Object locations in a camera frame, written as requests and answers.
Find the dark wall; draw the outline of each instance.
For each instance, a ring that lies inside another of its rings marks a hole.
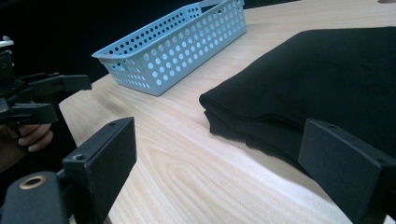
[[[92,54],[193,0],[0,0],[17,76],[108,74]]]

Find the perforated basket wall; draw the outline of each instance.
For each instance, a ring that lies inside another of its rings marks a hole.
[[[159,96],[246,32],[243,5],[243,0],[187,5],[92,57],[120,85]]]

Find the light blue plastic basket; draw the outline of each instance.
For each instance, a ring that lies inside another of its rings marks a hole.
[[[181,7],[92,57],[121,86],[159,96],[246,32],[244,4],[206,0]]]

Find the basket handle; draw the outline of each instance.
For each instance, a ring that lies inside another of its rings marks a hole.
[[[213,5],[217,5],[221,2],[222,2],[222,0],[204,0],[202,2],[199,2],[198,4],[200,7],[210,7]]]

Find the wood grain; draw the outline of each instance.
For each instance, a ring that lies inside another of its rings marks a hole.
[[[124,88],[108,75],[61,102],[78,145],[112,120],[135,118],[138,159],[111,222],[350,223],[309,177],[211,134],[198,98],[301,31],[394,26],[395,12],[395,4],[373,0],[247,9],[247,33],[162,96]]]

